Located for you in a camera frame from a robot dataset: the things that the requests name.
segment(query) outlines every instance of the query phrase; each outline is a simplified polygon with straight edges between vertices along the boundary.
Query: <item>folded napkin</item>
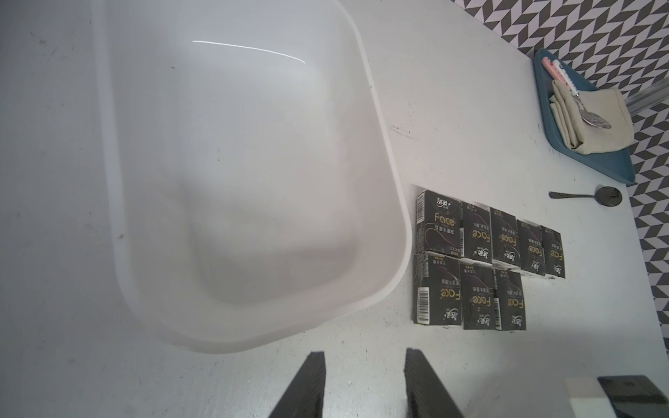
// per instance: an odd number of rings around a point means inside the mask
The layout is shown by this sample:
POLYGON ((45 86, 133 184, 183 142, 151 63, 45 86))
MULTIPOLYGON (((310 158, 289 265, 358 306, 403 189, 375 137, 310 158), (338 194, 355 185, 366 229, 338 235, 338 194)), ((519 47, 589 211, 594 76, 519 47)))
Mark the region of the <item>folded napkin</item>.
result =
POLYGON ((585 108, 606 119, 611 129, 585 123, 576 101, 564 84, 553 80, 553 93, 551 110, 567 148, 579 154, 593 154, 621 150, 634 141, 632 118, 617 88, 580 92, 585 108))

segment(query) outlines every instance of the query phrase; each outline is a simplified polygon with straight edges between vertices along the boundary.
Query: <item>geometric patterned wall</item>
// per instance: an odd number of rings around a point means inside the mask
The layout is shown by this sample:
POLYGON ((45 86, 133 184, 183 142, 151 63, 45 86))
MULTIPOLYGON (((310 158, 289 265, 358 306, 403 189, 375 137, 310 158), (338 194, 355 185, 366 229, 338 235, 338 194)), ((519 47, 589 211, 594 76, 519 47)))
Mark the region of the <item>geometric patterned wall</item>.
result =
POLYGON ((667 0, 453 0, 528 57, 546 48, 624 97, 669 70, 667 0))
POLYGON ((644 110, 632 122, 637 142, 630 146, 630 154, 637 175, 628 193, 669 351, 669 105, 644 110))
MULTIPOLYGON (((546 48, 598 88, 624 97, 669 71, 669 0, 452 0, 528 57, 546 48)), ((632 118, 628 187, 669 355, 669 105, 632 118)))

